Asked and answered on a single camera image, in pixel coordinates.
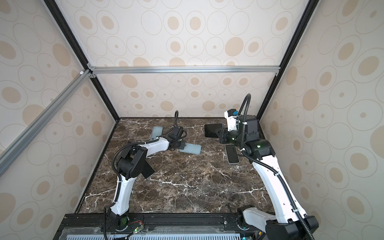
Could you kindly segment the blue phone black screen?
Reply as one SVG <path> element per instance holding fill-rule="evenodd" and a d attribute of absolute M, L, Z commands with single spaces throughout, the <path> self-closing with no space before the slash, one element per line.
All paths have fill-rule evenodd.
<path fill-rule="evenodd" d="M 204 125 L 204 134 L 206 138 L 218 138 L 218 131 L 224 127 L 224 124 L 206 124 Z"/>

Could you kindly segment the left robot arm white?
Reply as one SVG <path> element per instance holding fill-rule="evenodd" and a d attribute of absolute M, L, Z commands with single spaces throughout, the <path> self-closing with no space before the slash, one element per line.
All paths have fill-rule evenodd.
<path fill-rule="evenodd" d="M 118 231 L 128 226 L 130 196 L 136 178 L 141 175 L 149 178 L 155 170 L 147 162 L 147 157 L 164 151 L 183 150 L 186 146 L 186 133 L 178 126 L 179 112 L 174 115 L 173 126 L 154 139 L 123 146 L 114 155 L 112 170 L 117 175 L 117 187 L 113 202 L 104 209 L 105 218 L 110 220 Z"/>

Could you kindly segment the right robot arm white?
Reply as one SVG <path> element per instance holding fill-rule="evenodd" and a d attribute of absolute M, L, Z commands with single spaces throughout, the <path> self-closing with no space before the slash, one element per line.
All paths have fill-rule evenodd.
<path fill-rule="evenodd" d="M 225 112 L 227 127 L 216 130 L 219 143 L 224 144 L 229 162 L 246 158 L 261 177 L 270 196 L 274 214 L 256 207 L 238 209 L 238 226 L 255 227 L 270 240 L 313 240 L 319 227 L 315 216 L 310 216 L 297 201 L 278 162 L 277 155 L 266 139 L 262 139 L 259 121 L 249 115 L 251 94 L 247 94 L 239 110 Z"/>

